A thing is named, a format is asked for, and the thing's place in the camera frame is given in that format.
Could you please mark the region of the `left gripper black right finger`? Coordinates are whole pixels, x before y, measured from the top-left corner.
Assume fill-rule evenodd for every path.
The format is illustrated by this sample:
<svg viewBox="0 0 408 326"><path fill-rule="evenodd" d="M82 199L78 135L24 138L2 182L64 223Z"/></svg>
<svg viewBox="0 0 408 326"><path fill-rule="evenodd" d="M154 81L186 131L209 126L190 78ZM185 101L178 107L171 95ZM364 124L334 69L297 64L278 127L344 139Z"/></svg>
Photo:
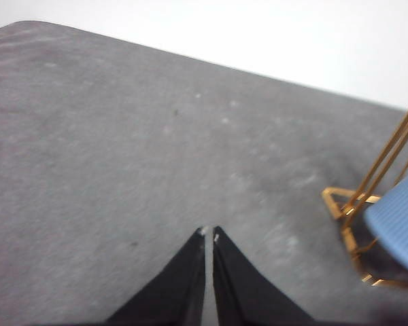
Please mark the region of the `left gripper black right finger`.
<svg viewBox="0 0 408 326"><path fill-rule="evenodd" d="M269 282L217 226L213 284L220 325L308 325L315 320Z"/></svg>

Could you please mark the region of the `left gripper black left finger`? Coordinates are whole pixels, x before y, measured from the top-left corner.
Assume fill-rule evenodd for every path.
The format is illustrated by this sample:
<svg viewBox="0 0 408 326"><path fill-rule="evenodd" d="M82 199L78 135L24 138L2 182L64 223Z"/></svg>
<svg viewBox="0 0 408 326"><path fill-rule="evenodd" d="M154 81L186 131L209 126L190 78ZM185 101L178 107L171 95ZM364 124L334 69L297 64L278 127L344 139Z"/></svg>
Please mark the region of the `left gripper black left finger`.
<svg viewBox="0 0 408 326"><path fill-rule="evenodd" d="M198 228L162 271L117 309L106 323L200 325L205 281L205 231Z"/></svg>

